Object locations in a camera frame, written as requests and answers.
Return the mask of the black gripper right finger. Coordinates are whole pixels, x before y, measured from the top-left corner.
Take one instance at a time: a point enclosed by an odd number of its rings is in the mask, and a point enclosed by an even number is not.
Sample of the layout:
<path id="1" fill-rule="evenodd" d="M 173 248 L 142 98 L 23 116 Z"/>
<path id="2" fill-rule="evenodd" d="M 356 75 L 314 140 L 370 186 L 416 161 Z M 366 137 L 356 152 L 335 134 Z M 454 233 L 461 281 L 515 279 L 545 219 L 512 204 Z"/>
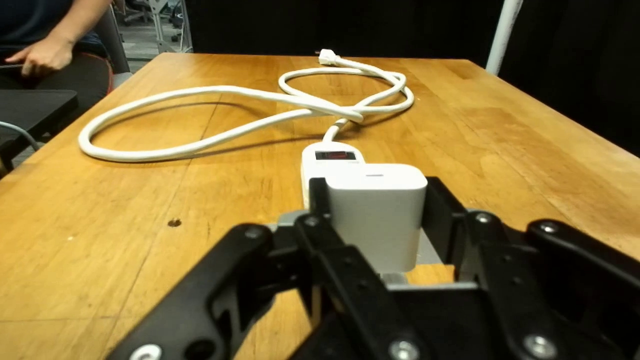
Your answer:
<path id="1" fill-rule="evenodd" d="M 640 263 L 552 219 L 521 230 L 468 210 L 431 176 L 421 228 L 488 302 L 517 360 L 640 360 Z"/>

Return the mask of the person's bare hand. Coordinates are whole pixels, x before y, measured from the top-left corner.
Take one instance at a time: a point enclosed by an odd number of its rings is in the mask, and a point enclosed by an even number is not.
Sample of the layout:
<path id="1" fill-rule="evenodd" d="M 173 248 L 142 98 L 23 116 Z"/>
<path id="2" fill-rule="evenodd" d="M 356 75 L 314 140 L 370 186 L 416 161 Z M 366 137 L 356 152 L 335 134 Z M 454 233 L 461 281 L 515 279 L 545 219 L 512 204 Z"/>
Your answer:
<path id="1" fill-rule="evenodd" d="M 61 34 L 47 34 L 16 54 L 8 56 L 8 64 L 20 64 L 23 77 L 46 77 L 57 72 L 72 62 L 73 43 Z"/>

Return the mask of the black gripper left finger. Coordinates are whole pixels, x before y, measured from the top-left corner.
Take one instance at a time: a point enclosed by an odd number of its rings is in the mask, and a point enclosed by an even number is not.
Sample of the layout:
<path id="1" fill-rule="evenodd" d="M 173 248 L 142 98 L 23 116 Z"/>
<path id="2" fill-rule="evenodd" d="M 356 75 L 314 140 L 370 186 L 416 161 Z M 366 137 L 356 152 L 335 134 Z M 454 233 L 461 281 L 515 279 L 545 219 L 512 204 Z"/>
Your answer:
<path id="1" fill-rule="evenodd" d="M 421 360 L 427 344 L 358 246 L 332 226 L 328 185 L 270 230 L 239 225 L 118 342 L 108 360 L 230 360 L 274 298 L 294 291 L 311 323 L 302 358 Z"/>

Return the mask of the person's forearm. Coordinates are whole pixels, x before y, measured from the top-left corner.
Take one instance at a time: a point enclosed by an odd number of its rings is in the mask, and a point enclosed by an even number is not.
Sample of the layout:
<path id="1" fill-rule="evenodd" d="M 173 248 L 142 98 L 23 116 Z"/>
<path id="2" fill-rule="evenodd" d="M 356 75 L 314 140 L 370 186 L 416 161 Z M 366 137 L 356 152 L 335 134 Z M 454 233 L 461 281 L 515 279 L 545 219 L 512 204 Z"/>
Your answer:
<path id="1" fill-rule="evenodd" d="M 65 45 L 76 45 L 106 14 L 112 0 L 72 0 L 67 13 L 54 27 L 51 36 Z"/>

